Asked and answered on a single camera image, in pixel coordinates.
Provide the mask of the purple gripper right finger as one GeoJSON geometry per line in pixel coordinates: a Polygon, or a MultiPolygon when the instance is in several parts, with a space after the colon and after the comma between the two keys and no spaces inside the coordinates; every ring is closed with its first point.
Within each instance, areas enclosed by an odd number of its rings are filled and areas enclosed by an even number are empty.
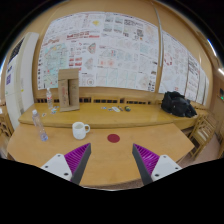
{"type": "Polygon", "coordinates": [[[143,185],[148,185],[181,170],[168,155],[157,155],[137,144],[133,145],[132,154],[135,158],[143,185]]]}

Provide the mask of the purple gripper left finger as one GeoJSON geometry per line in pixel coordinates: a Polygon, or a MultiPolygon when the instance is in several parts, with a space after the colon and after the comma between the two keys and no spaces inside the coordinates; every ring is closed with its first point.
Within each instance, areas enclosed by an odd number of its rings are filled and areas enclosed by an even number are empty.
{"type": "Polygon", "coordinates": [[[65,155],[56,154],[42,169],[79,185],[90,155],[91,144],[87,143],[65,155]]]}

